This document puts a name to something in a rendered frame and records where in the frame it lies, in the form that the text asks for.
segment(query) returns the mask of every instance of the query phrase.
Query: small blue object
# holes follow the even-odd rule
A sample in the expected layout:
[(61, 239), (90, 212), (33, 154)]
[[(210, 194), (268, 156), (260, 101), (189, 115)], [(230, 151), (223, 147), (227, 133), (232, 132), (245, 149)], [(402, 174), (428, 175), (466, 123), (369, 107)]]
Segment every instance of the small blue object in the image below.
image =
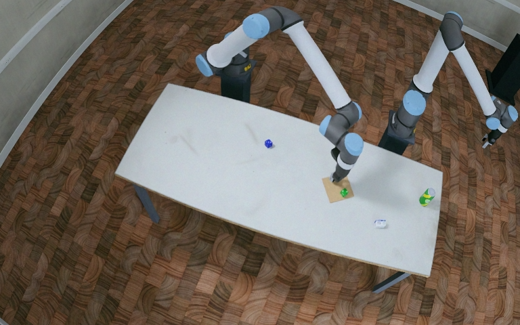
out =
[(360, 113), (360, 119), (361, 119), (361, 116), (363, 116), (363, 112), (361, 111), (361, 108), (360, 106), (358, 105), (358, 103), (354, 102), (354, 105), (355, 107), (357, 107), (357, 111)]
[(485, 120), (485, 124), (491, 130), (496, 130), (500, 126), (500, 120), (496, 117), (489, 117), (487, 120)]
[(363, 151), (363, 139), (356, 133), (348, 133), (345, 136), (345, 148), (353, 156), (359, 156)]
[(404, 109), (413, 116), (419, 116), (425, 112), (426, 100), (420, 92), (409, 90), (403, 97)]
[(247, 37), (251, 39), (261, 39), (269, 34), (269, 20), (261, 14), (252, 14), (244, 19), (242, 28)]
[(331, 115), (325, 116), (323, 121), (320, 124), (320, 133), (325, 136), (325, 132), (327, 132), (328, 124), (330, 123)]
[(460, 18), (460, 21), (462, 22), (462, 24), (464, 24), (464, 20), (462, 19), (462, 17), (460, 17), (459, 14), (457, 14), (456, 12), (447, 12), (447, 14), (454, 14), (455, 16), (458, 16)]
[(209, 67), (209, 63), (206, 61), (206, 59), (204, 59), (202, 54), (197, 55), (197, 57), (195, 58), (195, 63), (197, 63), (197, 68), (204, 76), (213, 76), (213, 71)]
[(509, 113), (509, 116), (515, 122), (518, 119), (518, 112), (517, 110), (512, 107), (511, 105), (507, 107), (507, 112)]

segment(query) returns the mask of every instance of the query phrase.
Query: green object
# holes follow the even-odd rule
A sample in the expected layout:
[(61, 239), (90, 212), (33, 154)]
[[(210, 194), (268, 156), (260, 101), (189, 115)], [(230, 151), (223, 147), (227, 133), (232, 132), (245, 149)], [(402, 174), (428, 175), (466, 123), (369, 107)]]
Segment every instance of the green object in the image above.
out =
[(427, 206), (433, 198), (435, 197), (435, 190), (433, 188), (429, 188), (425, 191), (425, 193), (419, 198), (419, 203), (423, 207)]

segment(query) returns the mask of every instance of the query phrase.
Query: wall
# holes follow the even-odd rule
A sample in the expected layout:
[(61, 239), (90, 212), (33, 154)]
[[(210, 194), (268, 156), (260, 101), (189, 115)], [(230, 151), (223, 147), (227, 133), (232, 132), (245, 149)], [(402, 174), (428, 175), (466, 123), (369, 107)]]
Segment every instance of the wall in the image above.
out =
[(50, 91), (131, 0), (0, 1), (0, 30), (12, 32), (1, 33), (0, 58), (34, 32), (31, 24), (39, 24), (49, 11), (58, 13), (0, 72), (1, 165)]
[(414, 9), (435, 18), (448, 11), (457, 12), (464, 19), (465, 32), (502, 51), (505, 51), (515, 35), (520, 33), (520, 0), (395, 1), (409, 7), (415, 5)]

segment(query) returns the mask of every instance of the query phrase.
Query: gray metal table leg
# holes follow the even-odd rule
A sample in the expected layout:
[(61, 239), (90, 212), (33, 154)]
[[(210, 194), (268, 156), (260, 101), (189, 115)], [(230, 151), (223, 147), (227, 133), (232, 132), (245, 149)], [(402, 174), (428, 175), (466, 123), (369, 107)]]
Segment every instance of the gray metal table leg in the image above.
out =
[(152, 200), (150, 200), (150, 197), (148, 196), (148, 192), (146, 191), (146, 189), (135, 184), (133, 184), (133, 188), (135, 188), (137, 196), (139, 196), (139, 199), (143, 203), (146, 212), (148, 212), (148, 215), (150, 216), (150, 219), (154, 223), (159, 223), (159, 215), (157, 214), (154, 204), (152, 203)]
[(374, 286), (374, 288), (372, 289), (372, 292), (380, 293), (381, 291), (384, 291), (384, 290), (390, 288), (394, 284), (398, 283), (401, 280), (406, 279), (409, 276), (410, 276), (409, 273), (397, 272), (396, 274), (392, 275), (390, 278), (387, 278), (385, 281), (383, 281), (379, 284), (376, 284), (376, 286)]

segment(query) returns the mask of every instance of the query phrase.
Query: table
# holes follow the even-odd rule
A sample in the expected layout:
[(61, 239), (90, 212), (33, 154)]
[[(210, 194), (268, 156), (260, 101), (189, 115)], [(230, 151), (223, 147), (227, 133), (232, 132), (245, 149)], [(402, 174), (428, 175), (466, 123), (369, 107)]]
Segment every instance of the table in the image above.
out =
[[(167, 85), (116, 176), (245, 228), (331, 254), (428, 277), (439, 223), (442, 172), (365, 143), (349, 175), (354, 197), (329, 203), (323, 177), (336, 166), (318, 125), (211, 93)], [(267, 149), (264, 141), (274, 147)], [(434, 188), (427, 206), (419, 197)], [(387, 227), (375, 228), (376, 219)]]

